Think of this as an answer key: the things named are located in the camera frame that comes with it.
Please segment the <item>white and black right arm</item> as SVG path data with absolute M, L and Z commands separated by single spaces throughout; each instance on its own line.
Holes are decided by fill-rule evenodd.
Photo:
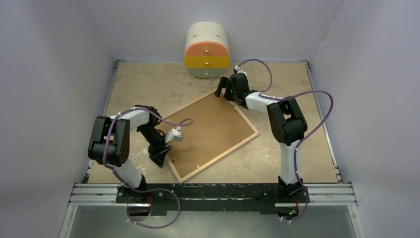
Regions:
M 281 153 L 281 171 L 279 175 L 279 198 L 291 201 L 303 188 L 300 173 L 300 142 L 308 130 L 307 122 L 296 101 L 291 97 L 282 99 L 264 95 L 257 90 L 250 90 L 244 73 L 234 73 L 230 77 L 220 77 L 214 93 L 248 110 L 256 110 L 268 115 L 269 125 Z

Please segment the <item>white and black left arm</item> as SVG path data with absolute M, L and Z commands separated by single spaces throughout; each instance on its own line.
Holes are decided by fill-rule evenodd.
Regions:
M 130 131 L 136 130 L 144 136 L 149 143 L 149 158 L 162 168 L 171 146 L 166 134 L 156 128 L 160 122 L 157 109 L 143 105 L 135 105 L 113 117 L 98 116 L 94 121 L 87 152 L 89 159 L 110 169 L 122 186 L 129 189 L 128 196 L 136 203 L 145 201 L 150 190 L 145 177 L 137 173 L 128 159 Z

